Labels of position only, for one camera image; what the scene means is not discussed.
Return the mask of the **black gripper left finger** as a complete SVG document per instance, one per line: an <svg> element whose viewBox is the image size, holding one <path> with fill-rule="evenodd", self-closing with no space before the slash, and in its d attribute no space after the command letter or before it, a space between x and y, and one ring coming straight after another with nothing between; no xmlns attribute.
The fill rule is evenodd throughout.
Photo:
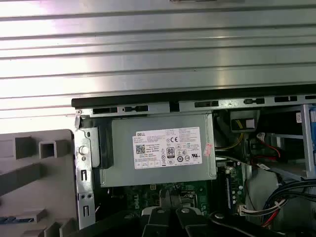
<svg viewBox="0 0 316 237"><path fill-rule="evenodd" d="M70 237L167 237L171 211L151 207L141 217L131 211L121 211L81 230Z"/></svg>

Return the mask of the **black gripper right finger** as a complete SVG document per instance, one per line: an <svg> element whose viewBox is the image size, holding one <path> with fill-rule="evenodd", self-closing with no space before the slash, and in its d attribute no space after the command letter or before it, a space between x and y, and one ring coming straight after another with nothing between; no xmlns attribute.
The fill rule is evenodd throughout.
<svg viewBox="0 0 316 237"><path fill-rule="evenodd" d="M280 234L234 215L213 212L203 216L192 208L176 210L181 228L188 237L279 237Z"/></svg>

